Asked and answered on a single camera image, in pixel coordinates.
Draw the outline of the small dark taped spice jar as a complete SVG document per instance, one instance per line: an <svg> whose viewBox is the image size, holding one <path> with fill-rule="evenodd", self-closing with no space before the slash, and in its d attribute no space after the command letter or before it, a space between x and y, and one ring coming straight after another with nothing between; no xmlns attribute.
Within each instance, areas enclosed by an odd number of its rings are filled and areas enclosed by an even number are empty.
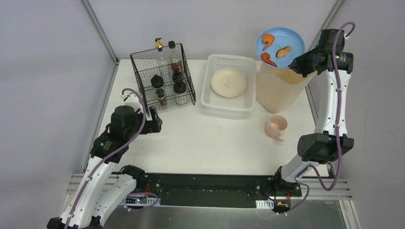
<svg viewBox="0 0 405 229"><path fill-rule="evenodd" d="M162 89L162 88L157 89L155 94L156 94L157 99L159 100L159 103L162 106L166 106L167 100L166 100L166 94L165 94L164 89Z"/></svg>

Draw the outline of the spice jar black lid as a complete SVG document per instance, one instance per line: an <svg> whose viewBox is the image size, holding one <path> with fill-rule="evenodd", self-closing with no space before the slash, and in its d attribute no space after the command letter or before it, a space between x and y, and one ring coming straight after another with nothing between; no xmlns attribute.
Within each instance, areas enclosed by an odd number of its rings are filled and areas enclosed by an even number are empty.
<svg viewBox="0 0 405 229"><path fill-rule="evenodd" d="M155 89L160 89L164 86L164 79L162 76L155 74L150 80L151 86Z"/></svg>
<svg viewBox="0 0 405 229"><path fill-rule="evenodd" d="M183 81L178 81L173 84L173 91L174 91L174 96L177 104L184 104L186 103L185 101L185 95L186 95L186 83Z"/></svg>
<svg viewBox="0 0 405 229"><path fill-rule="evenodd" d="M172 73L172 81L174 83L184 82L184 75L179 69L175 69Z"/></svg>

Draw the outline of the blue round plate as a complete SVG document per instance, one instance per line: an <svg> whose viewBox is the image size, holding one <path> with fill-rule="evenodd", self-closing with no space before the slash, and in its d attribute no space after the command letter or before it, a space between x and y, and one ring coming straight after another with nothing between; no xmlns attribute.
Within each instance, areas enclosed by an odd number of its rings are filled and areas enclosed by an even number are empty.
<svg viewBox="0 0 405 229"><path fill-rule="evenodd" d="M265 33L273 34L275 41L265 51L262 51L264 44L262 43L262 35ZM284 57L277 59L276 52L286 46L292 46L292 50ZM255 44L256 54L261 60L261 54L267 52L271 56L271 60L277 64L277 69L287 69L292 64L294 58L304 54L306 51L305 43L302 37L294 30L286 27L273 27L263 31L257 38Z"/></svg>

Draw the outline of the clear bottle gold spout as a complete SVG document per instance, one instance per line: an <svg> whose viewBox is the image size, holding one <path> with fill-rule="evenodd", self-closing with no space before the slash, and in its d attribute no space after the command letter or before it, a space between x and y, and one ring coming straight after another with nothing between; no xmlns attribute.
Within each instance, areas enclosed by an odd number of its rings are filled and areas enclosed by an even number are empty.
<svg viewBox="0 0 405 229"><path fill-rule="evenodd" d="M155 48L157 49L156 61L160 72L160 76L164 77L168 73L169 62L166 59L167 55L163 51L163 43L160 40L161 38L155 39Z"/></svg>

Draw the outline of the dark sauce bottle red label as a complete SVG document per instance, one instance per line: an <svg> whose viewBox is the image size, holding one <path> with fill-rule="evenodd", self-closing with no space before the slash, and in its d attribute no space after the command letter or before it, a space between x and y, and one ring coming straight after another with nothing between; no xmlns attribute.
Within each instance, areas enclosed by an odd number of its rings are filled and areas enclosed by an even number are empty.
<svg viewBox="0 0 405 229"><path fill-rule="evenodd" d="M169 52L169 63L173 71L179 70L181 73L184 73L182 54L177 51L175 41L169 41L168 47Z"/></svg>

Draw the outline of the cream round plate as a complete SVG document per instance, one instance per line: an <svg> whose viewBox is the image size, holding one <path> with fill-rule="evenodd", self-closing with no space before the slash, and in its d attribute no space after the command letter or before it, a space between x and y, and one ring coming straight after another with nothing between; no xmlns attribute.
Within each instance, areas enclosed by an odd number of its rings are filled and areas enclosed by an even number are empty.
<svg viewBox="0 0 405 229"><path fill-rule="evenodd" d="M243 72L235 69L220 69L210 79L212 89L223 97L236 97L244 92L247 79Z"/></svg>

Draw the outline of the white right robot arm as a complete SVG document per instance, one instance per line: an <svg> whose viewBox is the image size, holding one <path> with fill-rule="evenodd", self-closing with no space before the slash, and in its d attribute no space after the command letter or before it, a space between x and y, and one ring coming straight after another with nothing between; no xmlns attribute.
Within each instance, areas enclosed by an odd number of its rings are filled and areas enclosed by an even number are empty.
<svg viewBox="0 0 405 229"><path fill-rule="evenodd" d="M324 29L317 46L296 57L289 68L303 77L316 72L320 87L320 111L314 133L298 140L297 154L279 167L270 181L277 195L299 190L300 179L310 169L329 162L340 162L354 146L347 136L346 90L353 71L353 54L344 52L343 29Z"/></svg>

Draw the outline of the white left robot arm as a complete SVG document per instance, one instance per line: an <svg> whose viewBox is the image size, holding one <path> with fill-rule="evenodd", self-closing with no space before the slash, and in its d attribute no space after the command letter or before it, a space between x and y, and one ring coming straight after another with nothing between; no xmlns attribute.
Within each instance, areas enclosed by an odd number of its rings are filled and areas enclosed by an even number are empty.
<svg viewBox="0 0 405 229"><path fill-rule="evenodd" d="M139 135L159 133L162 120L154 106L146 108L141 95L130 88L121 92L124 105L115 108L105 131L94 140L84 176L64 212L47 223L48 229L101 229L121 201L137 188L144 170L125 166L117 181L102 194L129 144Z"/></svg>

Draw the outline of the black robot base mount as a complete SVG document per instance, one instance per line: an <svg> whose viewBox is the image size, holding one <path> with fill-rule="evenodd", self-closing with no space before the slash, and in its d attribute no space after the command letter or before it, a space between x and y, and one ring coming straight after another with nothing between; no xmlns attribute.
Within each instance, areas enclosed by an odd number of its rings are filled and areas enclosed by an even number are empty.
<svg viewBox="0 0 405 229"><path fill-rule="evenodd" d="M302 196L298 185L274 189L272 176L145 173L139 181L124 200L133 208L155 200L160 206L255 208L268 198Z"/></svg>

